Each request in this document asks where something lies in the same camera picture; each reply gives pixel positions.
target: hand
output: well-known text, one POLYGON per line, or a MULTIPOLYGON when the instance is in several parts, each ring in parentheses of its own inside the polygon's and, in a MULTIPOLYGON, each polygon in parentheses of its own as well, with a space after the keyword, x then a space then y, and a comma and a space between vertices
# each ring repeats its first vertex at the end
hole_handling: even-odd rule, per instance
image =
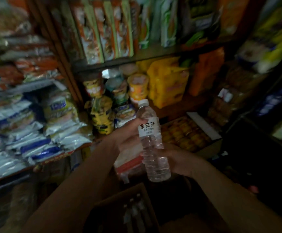
POLYGON ((138 126, 145 123, 147 119, 135 118, 110 134, 120 152, 140 143, 138 126))
POLYGON ((164 143, 163 145, 164 149, 157 150, 158 155, 168 158, 171 172, 191 177, 193 171, 192 162, 199 159, 199 157, 173 144, 164 143))

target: forearm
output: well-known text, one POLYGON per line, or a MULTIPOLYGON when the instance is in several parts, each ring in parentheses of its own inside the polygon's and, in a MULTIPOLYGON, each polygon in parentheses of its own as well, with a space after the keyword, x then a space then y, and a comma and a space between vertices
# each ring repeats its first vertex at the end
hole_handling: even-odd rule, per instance
POLYGON ((206 160, 192 156, 190 172, 232 232, 282 232, 282 218, 206 160))
POLYGON ((22 232, 81 232, 119 151, 106 137, 29 218, 22 232))

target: wooden shelf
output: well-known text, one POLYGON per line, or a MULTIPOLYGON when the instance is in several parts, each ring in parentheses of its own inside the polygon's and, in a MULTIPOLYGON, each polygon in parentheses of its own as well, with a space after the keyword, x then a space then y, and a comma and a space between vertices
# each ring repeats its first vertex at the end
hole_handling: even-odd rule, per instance
POLYGON ((74 74, 77 74, 79 72, 88 71, 88 70, 98 70, 103 68, 109 68, 114 67, 121 64, 127 64, 131 62, 136 61, 142 61, 150 58, 156 58, 156 57, 162 57, 162 56, 168 56, 168 55, 174 55, 179 54, 181 52, 191 51, 194 49, 201 48, 205 45, 222 45, 224 43, 228 43, 231 41, 239 40, 235 36, 224 36, 219 37, 215 41, 207 41, 205 43, 196 43, 193 46, 187 47, 185 45, 175 45, 171 47, 164 48, 161 46, 160 43, 152 43, 148 49, 139 50, 133 57, 130 58, 119 58, 112 61, 107 61, 103 64, 96 64, 96 65, 88 65, 86 60, 80 60, 77 62, 74 62, 72 64, 72 71, 74 74))
POLYGON ((167 118, 166 122, 172 121, 179 117, 182 117, 186 112, 197 111, 202 105, 204 105, 211 98, 210 93, 203 93, 199 96, 193 97, 190 94, 184 94, 182 101, 163 107, 157 108, 153 101, 149 100, 150 106, 155 110, 159 119, 167 118))

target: water bottle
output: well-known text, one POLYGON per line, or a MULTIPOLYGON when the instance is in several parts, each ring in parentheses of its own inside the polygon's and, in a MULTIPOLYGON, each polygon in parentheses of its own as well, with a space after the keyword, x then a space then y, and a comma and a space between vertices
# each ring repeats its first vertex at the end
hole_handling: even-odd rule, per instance
POLYGON ((155 111, 149 106, 147 99, 139 101, 137 118, 148 120, 147 123, 138 126, 147 177, 152 182, 168 180, 171 177, 168 159, 166 157, 158 157, 156 152, 156 149, 164 148, 159 120, 155 111))

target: white bottle cap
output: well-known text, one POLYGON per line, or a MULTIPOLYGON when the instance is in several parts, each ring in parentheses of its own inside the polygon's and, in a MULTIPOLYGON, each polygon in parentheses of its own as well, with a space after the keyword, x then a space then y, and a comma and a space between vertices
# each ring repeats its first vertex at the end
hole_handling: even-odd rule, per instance
POLYGON ((141 106, 150 105, 150 103, 148 102, 148 99, 143 99, 138 102, 138 105, 140 108, 141 106))

